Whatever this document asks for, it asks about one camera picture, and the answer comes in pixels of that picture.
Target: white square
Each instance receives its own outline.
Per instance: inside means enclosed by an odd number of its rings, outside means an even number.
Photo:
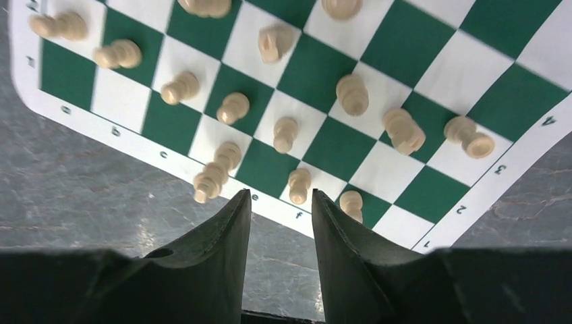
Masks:
[[[298,124],[298,136],[288,155],[301,160],[322,127],[326,114],[276,90],[258,123],[254,138],[274,147],[274,126],[282,117],[291,117]]]
[[[141,133],[151,89],[112,70],[97,68],[91,111]]]
[[[261,29],[275,24],[284,24],[290,27],[294,35],[293,45],[280,61],[264,63],[258,49],[258,33]],[[275,88],[286,69],[286,65],[301,34],[301,30],[254,7],[248,2],[243,2],[223,56],[223,63]]]
[[[488,168],[500,158],[513,144],[511,141],[477,125],[477,132],[489,135],[494,141],[493,152],[483,159],[472,159],[461,148],[446,140],[427,162],[430,167],[471,187]]]
[[[404,248],[413,248],[431,227],[433,223],[392,205],[374,226],[373,231]]]
[[[442,21],[458,28],[469,10],[475,3],[475,0],[406,0],[407,2],[415,5],[436,16]]]
[[[319,189],[323,191],[328,197],[335,200],[343,191],[347,182],[336,178],[335,176],[320,170],[313,165],[307,164],[306,162],[301,161],[298,165],[298,168],[307,169],[312,176],[312,184],[310,185],[310,189],[308,189],[308,197],[306,202],[302,205],[296,205],[299,208],[311,213],[312,212],[312,192],[314,189]],[[280,199],[284,200],[285,202],[292,204],[290,201],[290,187],[286,184],[284,191],[280,195]]]
[[[562,1],[536,31],[517,62],[572,90],[572,1]]]
[[[340,52],[359,59],[372,40],[393,0],[364,0],[360,12],[350,20],[332,19],[316,1],[304,31]]]
[[[189,152],[189,157],[203,164],[210,163],[215,157],[215,152],[224,142],[232,142],[236,144],[242,153],[242,157],[244,157],[251,141],[252,137],[247,134],[232,128],[231,126],[225,125],[207,115],[203,115],[200,118],[198,129],[195,133],[195,138],[193,139],[193,144],[191,145],[191,150]],[[236,175],[241,163],[238,163],[238,166],[229,172],[231,177]]]
[[[349,183],[393,204],[423,165],[393,147],[377,142]]]
[[[415,90],[466,115],[513,60],[458,30],[425,71]]]
[[[93,60],[93,50],[101,46],[107,8],[103,3],[93,0],[50,0],[47,1],[46,14],[55,16],[65,11],[74,11],[82,17],[88,27],[88,36],[79,42],[65,38],[51,38],[50,41],[70,51]]]
[[[350,116],[336,100],[329,115],[377,140],[384,131],[381,122],[383,114],[389,109],[401,108],[411,88],[362,62],[357,63],[353,72],[362,77],[368,89],[368,109],[361,116]]]
[[[192,99],[183,100],[181,103],[202,113],[212,86],[215,85],[220,66],[219,60],[165,36],[152,87],[153,90],[161,92],[161,88],[172,82],[181,72],[193,73],[198,80],[199,92]]]
[[[107,0],[107,5],[159,32],[165,32],[173,2],[175,0]]]

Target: pawn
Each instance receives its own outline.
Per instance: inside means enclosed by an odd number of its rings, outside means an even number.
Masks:
[[[203,18],[222,18],[232,7],[231,0],[179,0],[179,4],[189,14]]]
[[[161,98],[170,105],[176,105],[182,100],[191,99],[198,94],[199,84],[191,72],[183,72],[167,83],[161,89]]]
[[[95,63],[104,69],[132,69],[141,63],[142,58],[139,46],[128,39],[115,40],[93,52]]]
[[[308,199],[308,189],[312,183],[312,176],[306,169],[296,169],[288,177],[290,187],[290,201],[295,205],[302,205]]]
[[[487,157],[494,150],[493,139],[477,132],[477,124],[468,117],[458,116],[449,120],[444,133],[449,142],[461,144],[465,153],[473,159]]]
[[[362,0],[322,0],[322,7],[335,20],[349,20],[362,9]]]
[[[30,28],[43,38],[63,37],[69,41],[80,41],[88,36],[88,27],[83,18],[75,12],[67,11],[55,17],[32,16]]]
[[[274,126],[274,148],[278,153],[288,153],[297,136],[298,123],[290,117],[282,117]]]
[[[223,184],[229,181],[229,171],[235,169],[242,159],[240,148],[231,142],[223,143],[214,153],[214,161],[205,165],[193,179],[195,201],[204,204],[218,197]]]
[[[349,74],[338,81],[336,95],[343,110],[350,116],[362,115],[370,105],[368,89],[356,74]]]
[[[425,133],[411,115],[402,108],[390,109],[383,115],[383,127],[391,144],[403,155],[418,151],[425,143]]]
[[[292,48],[294,33],[286,25],[271,26],[260,31],[258,49],[265,63],[276,63]]]
[[[364,201],[362,200],[362,195],[355,190],[346,191],[340,196],[341,210],[360,223],[364,223],[362,216],[363,206]]]
[[[248,98],[240,92],[233,92],[223,100],[223,105],[217,111],[217,119],[221,123],[232,125],[246,116],[249,109]]]

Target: chess piece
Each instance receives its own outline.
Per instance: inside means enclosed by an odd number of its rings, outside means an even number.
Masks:
[[[217,119],[221,123],[232,125],[246,116],[248,109],[250,109],[248,98],[240,92],[233,92],[223,100],[223,105],[217,111]]]
[[[182,100],[191,99],[199,91],[198,80],[191,72],[183,72],[167,83],[161,89],[161,98],[170,105],[176,105]]]
[[[139,46],[128,39],[114,40],[111,45],[93,52],[93,60],[104,69],[132,69],[141,63],[142,58]]]
[[[448,141],[461,144],[467,155],[473,159],[489,156],[494,150],[493,139],[477,132],[477,124],[465,116],[455,117],[445,125],[445,137]]]
[[[214,161],[205,165],[193,179],[195,201],[204,204],[221,194],[223,184],[229,181],[229,171],[235,169],[242,159],[240,148],[231,142],[223,143],[214,153]]]
[[[296,169],[288,177],[290,187],[290,201],[295,205],[302,205],[308,199],[308,189],[312,183],[312,176],[306,169]]]
[[[356,74],[349,74],[338,81],[336,95],[343,110],[350,116],[362,115],[370,105],[368,89]]]
[[[231,11],[232,0],[179,0],[179,4],[189,14],[222,18]]]
[[[362,0],[322,0],[324,11],[335,20],[349,20],[362,9]]]
[[[258,49],[262,61],[276,63],[292,48],[294,33],[286,25],[275,25],[262,29],[258,35]]]
[[[360,223],[364,223],[362,216],[363,206],[364,201],[362,200],[362,195],[355,190],[346,191],[340,196],[341,210]]]
[[[290,117],[282,117],[274,126],[274,148],[278,153],[288,153],[298,136],[298,123]]]
[[[29,23],[32,31],[43,38],[63,37],[69,41],[80,41],[88,36],[86,22],[72,11],[55,17],[35,15]]]
[[[411,115],[402,108],[390,109],[383,115],[383,127],[391,144],[403,155],[410,155],[425,143],[425,133]]]

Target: beige chess piece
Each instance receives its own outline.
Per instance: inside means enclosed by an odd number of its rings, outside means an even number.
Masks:
[[[288,177],[290,187],[290,201],[295,205],[302,205],[308,199],[308,189],[312,184],[312,176],[306,169],[296,169]]]
[[[388,110],[383,115],[382,122],[391,138],[391,144],[401,154],[410,155],[425,143],[425,133],[402,108]]]
[[[246,116],[249,109],[248,98],[240,92],[233,92],[223,100],[223,105],[217,110],[217,119],[221,123],[232,125]]]
[[[343,110],[350,116],[360,116],[370,105],[368,89],[357,74],[344,76],[336,85],[336,95]]]
[[[288,153],[298,136],[298,123],[290,117],[282,117],[274,126],[274,148],[278,153]]]
[[[445,125],[445,137],[452,143],[461,144],[473,159],[489,156],[494,150],[494,141],[489,135],[477,132],[477,124],[465,116],[455,117]]]
[[[43,38],[63,37],[69,41],[80,41],[88,36],[86,22],[72,11],[55,17],[35,15],[29,23],[32,31]]]
[[[362,9],[362,0],[322,0],[324,11],[335,20],[349,20]]]
[[[341,210],[360,223],[364,223],[362,216],[363,206],[364,201],[362,200],[362,195],[355,190],[346,191],[340,196]]]
[[[214,161],[205,165],[193,179],[195,201],[204,204],[221,194],[223,184],[229,181],[229,171],[235,169],[242,159],[240,148],[231,142],[223,143],[214,153]]]
[[[276,63],[292,48],[294,33],[286,25],[279,24],[262,29],[258,34],[258,49],[265,63]]]
[[[132,69],[139,65],[142,59],[139,46],[128,39],[114,40],[111,45],[93,51],[93,60],[104,69]]]
[[[179,0],[179,4],[189,14],[222,18],[231,11],[232,0]]]
[[[161,88],[161,98],[170,105],[191,99],[198,94],[199,84],[191,72],[183,72]]]

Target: gray table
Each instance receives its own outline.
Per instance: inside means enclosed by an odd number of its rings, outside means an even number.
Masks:
[[[112,248],[131,256],[218,211],[192,185],[27,109],[9,70],[0,0],[0,248]],[[572,246],[572,136],[542,157],[456,246]],[[252,215],[243,307],[323,319],[313,240]]]

